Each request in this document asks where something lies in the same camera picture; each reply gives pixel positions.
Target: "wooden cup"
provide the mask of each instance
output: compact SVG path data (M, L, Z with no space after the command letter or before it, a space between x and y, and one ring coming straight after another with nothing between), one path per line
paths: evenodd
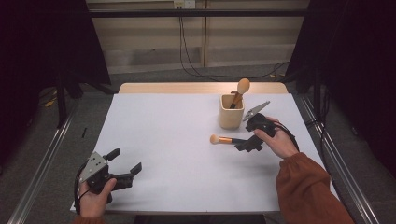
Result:
M230 109L233 103L234 94L224 94L220 96L219 103L219 125L223 129L237 129L244 116L245 104L242 99L235 109Z

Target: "sleeve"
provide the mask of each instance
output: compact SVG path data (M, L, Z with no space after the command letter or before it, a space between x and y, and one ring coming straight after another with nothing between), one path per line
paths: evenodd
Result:
M72 224L105 224L105 220L102 217L98 218L88 218L77 216Z
M354 223L330 192L329 174L304 153L280 162L276 190L287 223Z

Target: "orange sleeve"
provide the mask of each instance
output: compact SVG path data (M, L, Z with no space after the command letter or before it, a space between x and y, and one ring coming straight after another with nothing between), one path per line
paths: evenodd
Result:
M280 162L276 189L287 223L354 223L330 192L329 174L304 153Z
M72 224L105 224L105 220L102 217L88 218L77 216Z

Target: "hand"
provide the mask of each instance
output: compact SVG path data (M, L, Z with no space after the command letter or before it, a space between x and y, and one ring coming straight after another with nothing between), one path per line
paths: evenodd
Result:
M277 119L268 119L279 124L279 120ZM264 141L274 151L274 153L282 159L298 153L296 146L291 142L289 136L279 128L276 128L276 134L274 137L270 137L266 132L260 129L254 130L254 134Z
M107 181L102 192L100 194L94 194L92 192L87 192L90 189L88 183L85 181L79 187L79 194L84 194L80 200L80 215L82 217L101 217L106 209L107 204L107 195L114 189L116 186L117 179L112 178Z

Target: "wall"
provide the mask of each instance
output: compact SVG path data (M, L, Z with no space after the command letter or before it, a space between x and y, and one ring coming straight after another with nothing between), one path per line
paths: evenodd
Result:
M294 9L308 0L196 1L196 8ZM171 9L173 1L87 0L89 9ZM183 18L194 67L289 61L303 18ZM110 74L180 65L179 18L93 19ZM182 60L188 63L184 49Z

